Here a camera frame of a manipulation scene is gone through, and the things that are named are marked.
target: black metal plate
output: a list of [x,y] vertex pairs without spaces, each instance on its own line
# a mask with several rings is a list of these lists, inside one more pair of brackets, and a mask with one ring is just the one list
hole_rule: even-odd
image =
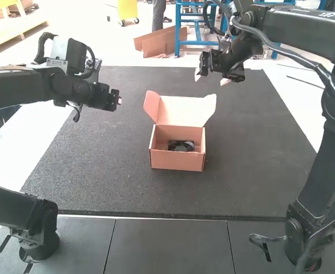
[[[261,221],[229,221],[233,261],[236,274],[293,274],[294,266],[285,255],[282,243],[268,244],[272,262],[265,253],[248,241],[251,233],[267,237],[283,236],[284,224]],[[315,274],[335,274],[335,243],[328,247],[322,258],[322,267]]]
[[[114,224],[114,219],[59,217],[59,249],[46,261],[34,264],[30,274],[102,274]],[[8,231],[1,228],[0,245]],[[17,239],[10,239],[0,254],[0,274],[23,274],[27,264],[18,251]]]
[[234,274],[225,221],[117,220],[105,274]]

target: blue metal frame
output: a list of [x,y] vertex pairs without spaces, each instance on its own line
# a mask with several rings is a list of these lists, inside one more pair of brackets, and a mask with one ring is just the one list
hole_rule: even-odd
[[326,0],[321,0],[320,6],[318,7],[319,10],[324,10],[326,8]]
[[[203,19],[183,19],[182,17],[203,17],[201,13],[197,12],[197,7],[204,5],[204,2],[182,2],[182,0],[176,1],[176,26],[175,26],[175,56],[180,56],[180,46],[182,45],[198,45],[198,46],[218,46],[218,42],[214,41],[202,41],[199,23],[204,23]],[[211,13],[209,14],[209,21],[212,25],[215,23],[215,15],[217,5],[210,5]],[[182,7],[192,7],[193,13],[182,13]],[[194,23],[196,40],[195,41],[180,41],[180,28],[182,22]]]
[[[204,5],[204,2],[182,2],[182,0],[176,1],[176,26],[175,26],[175,56],[180,56],[180,46],[181,45],[199,45],[199,46],[217,46],[218,42],[213,41],[202,41],[201,40],[201,33],[200,33],[200,26],[199,23],[204,23],[203,19],[183,19],[182,17],[188,16],[196,16],[196,17],[202,17],[203,15],[201,13],[197,12],[197,7]],[[265,0],[257,0],[255,3],[265,3]],[[283,5],[295,5],[296,0],[284,0],[283,2],[270,2],[270,4],[283,4]],[[321,0],[320,8],[322,9],[326,4],[326,0]],[[194,13],[181,13],[182,7],[192,7],[194,10]],[[215,23],[215,15],[216,15],[216,9],[217,5],[211,5],[211,13],[209,14],[209,21],[212,22],[212,25]],[[182,22],[189,22],[194,23],[195,27],[195,33],[196,33],[196,40],[195,41],[180,41],[180,28]],[[224,14],[222,14],[221,24],[220,24],[220,30],[226,31],[228,28],[228,21]],[[272,59],[277,58],[277,52],[274,51],[271,55]]]

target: black robotic arm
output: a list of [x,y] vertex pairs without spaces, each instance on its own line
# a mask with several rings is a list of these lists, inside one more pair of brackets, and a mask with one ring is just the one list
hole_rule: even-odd
[[[44,57],[48,39],[53,40],[52,53]],[[83,105],[115,111],[121,104],[119,90],[99,83],[101,64],[85,44],[44,33],[34,63],[0,67],[0,108],[53,100],[56,106],[73,106],[75,122]],[[10,237],[18,238],[19,256],[28,263],[28,273],[33,263],[50,257],[59,245],[57,214],[54,202],[0,187],[0,225],[10,228],[0,252]]]
[[[218,0],[208,0],[219,5]],[[284,237],[271,239],[250,235],[250,241],[263,248],[265,241],[284,241],[288,259],[296,273],[315,271],[321,266],[321,255],[334,241],[335,233],[335,67],[332,73],[316,62],[275,42],[309,51],[335,64],[335,13],[302,9],[295,6],[254,5],[251,0],[235,0],[236,13],[221,6],[230,19],[231,39],[228,47],[205,51],[200,56],[197,75],[222,73],[231,82],[244,81],[243,62],[261,54],[262,44],[299,64],[314,70],[325,85],[322,96],[326,117],[321,147],[307,182],[298,198],[289,205]]]

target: computer fan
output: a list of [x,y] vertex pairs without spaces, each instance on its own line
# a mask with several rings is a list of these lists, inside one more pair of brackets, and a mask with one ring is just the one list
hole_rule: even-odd
[[168,150],[190,152],[194,151],[195,145],[193,141],[168,141]]

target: dark trousers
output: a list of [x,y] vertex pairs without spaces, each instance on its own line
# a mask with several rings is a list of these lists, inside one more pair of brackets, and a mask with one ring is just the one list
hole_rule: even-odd
[[163,14],[166,9],[166,0],[153,0],[154,18],[152,21],[152,31],[163,29]]

